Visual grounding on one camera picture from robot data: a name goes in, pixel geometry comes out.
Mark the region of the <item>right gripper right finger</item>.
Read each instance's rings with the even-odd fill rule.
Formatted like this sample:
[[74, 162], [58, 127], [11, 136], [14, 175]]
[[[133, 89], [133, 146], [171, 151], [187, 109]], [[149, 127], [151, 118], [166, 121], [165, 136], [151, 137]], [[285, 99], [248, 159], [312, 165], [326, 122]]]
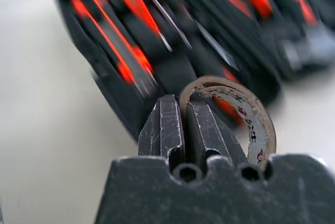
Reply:
[[188, 133], [193, 161], [207, 166], [212, 155], [222, 155], [234, 165], [246, 162], [247, 157], [233, 132], [203, 102], [190, 102], [186, 109]]

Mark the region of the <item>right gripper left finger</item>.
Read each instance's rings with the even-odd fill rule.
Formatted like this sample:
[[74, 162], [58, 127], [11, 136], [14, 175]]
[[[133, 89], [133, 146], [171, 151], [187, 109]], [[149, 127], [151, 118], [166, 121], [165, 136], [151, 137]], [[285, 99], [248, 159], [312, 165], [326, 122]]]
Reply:
[[170, 162], [184, 161], [181, 114], [173, 95], [158, 99], [139, 134], [138, 154], [161, 156]]

